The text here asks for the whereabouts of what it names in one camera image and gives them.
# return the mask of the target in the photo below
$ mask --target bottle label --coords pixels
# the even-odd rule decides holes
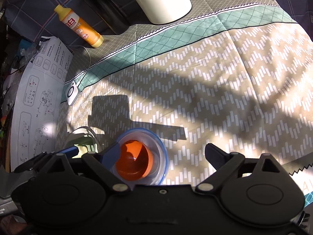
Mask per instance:
[[[90,25],[88,25],[73,11],[71,11],[62,20],[62,22],[69,28],[71,28],[77,35],[82,37],[90,45],[94,45],[100,38],[100,34],[97,33]]]

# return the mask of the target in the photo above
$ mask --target orange bowl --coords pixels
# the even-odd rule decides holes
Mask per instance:
[[[134,181],[146,177],[153,166],[153,154],[141,142],[130,140],[121,146],[121,156],[115,163],[118,174]]]

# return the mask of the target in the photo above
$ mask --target round joint cover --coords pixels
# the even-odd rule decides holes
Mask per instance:
[[[288,223],[302,211],[303,194],[296,184],[272,180],[270,175],[262,179],[250,175],[228,182],[221,190],[222,204],[232,215],[252,225]]]
[[[57,172],[31,182],[21,205],[34,223],[72,227],[97,214],[105,198],[105,190],[95,181]]]

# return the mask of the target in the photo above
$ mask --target black cylinder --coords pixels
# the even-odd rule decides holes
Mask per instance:
[[[128,21],[112,0],[84,0],[84,2],[98,14],[115,34],[122,34],[129,28]]]

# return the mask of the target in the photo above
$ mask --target white cable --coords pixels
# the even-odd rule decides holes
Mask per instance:
[[[83,48],[86,50],[87,54],[89,55],[90,63],[89,63],[88,69],[85,71],[85,74],[84,74],[84,75],[80,78],[80,80],[77,82],[76,86],[78,87],[79,84],[82,82],[82,80],[84,79],[84,77],[86,76],[87,72],[88,72],[89,69],[90,69],[90,66],[91,66],[91,56],[90,56],[90,54],[89,54],[87,48],[85,48],[84,46],[78,45],[78,46],[67,46],[67,47],[83,47]]]

